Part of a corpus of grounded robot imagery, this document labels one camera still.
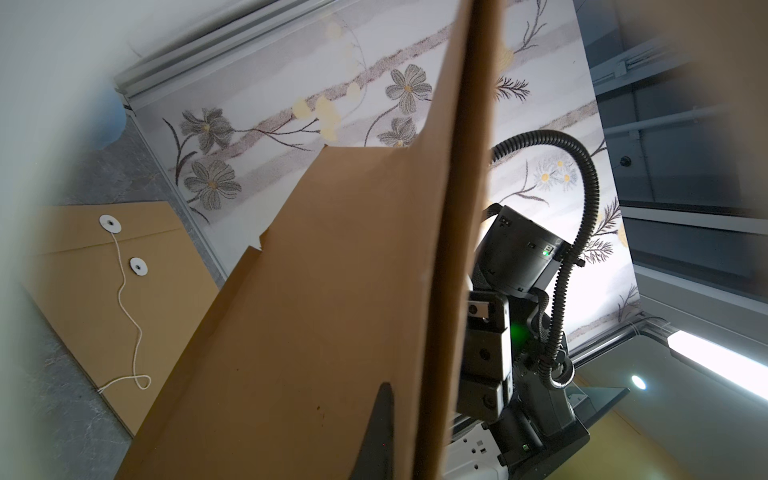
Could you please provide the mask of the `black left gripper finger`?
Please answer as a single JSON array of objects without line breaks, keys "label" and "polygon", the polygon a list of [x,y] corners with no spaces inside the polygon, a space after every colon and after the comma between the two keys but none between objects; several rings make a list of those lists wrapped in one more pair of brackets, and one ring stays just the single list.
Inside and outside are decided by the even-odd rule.
[{"label": "black left gripper finger", "polygon": [[392,480],[394,476],[394,392],[380,385],[350,480]]}]

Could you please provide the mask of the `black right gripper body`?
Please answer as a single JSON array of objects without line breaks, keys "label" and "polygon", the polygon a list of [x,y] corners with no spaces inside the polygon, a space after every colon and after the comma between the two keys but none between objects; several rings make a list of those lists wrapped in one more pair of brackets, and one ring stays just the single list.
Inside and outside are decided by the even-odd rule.
[{"label": "black right gripper body", "polygon": [[494,423],[513,394],[507,298],[491,291],[469,294],[456,411]]}]

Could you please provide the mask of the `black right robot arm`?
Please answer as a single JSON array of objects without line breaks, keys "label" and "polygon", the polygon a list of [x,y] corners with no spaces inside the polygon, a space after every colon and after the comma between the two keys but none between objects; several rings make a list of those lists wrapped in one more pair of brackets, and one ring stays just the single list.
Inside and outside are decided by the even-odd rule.
[{"label": "black right robot arm", "polygon": [[538,363],[551,332],[545,289],[568,243],[499,204],[481,241],[467,303],[457,415],[446,479],[545,479],[583,448],[596,424],[629,393],[580,387],[562,340],[544,386]]}]

